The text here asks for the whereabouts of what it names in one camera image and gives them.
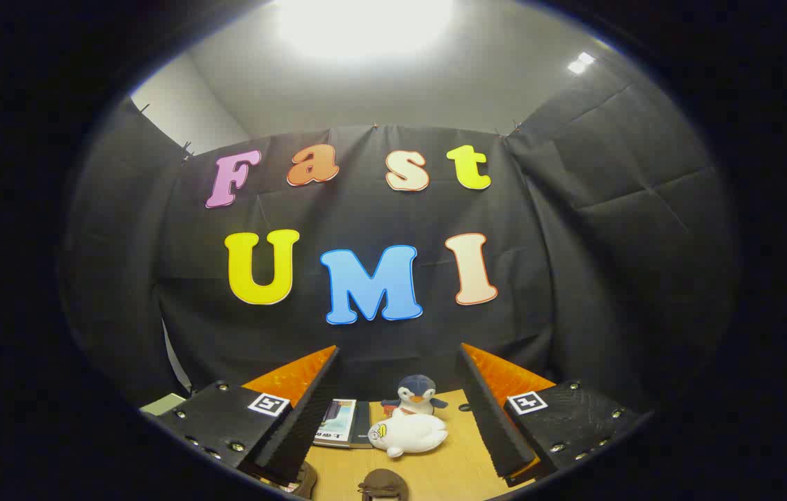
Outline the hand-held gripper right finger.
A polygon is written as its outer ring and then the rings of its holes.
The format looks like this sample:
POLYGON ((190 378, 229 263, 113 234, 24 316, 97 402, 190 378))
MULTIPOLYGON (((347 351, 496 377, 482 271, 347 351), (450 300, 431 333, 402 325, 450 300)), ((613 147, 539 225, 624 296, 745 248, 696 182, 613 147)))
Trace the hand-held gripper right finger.
POLYGON ((511 487, 593 459, 648 418, 584 379, 553 383, 466 343, 456 370, 495 472, 511 487))

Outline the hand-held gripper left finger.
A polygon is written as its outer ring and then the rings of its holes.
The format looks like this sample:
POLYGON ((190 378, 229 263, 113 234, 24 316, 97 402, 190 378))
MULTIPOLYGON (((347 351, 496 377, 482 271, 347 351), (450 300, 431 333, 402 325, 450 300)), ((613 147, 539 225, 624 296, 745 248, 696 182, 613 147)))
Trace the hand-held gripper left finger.
POLYGON ((294 482, 340 377, 329 346, 249 381, 215 381, 155 418, 190 450, 246 475, 294 482))

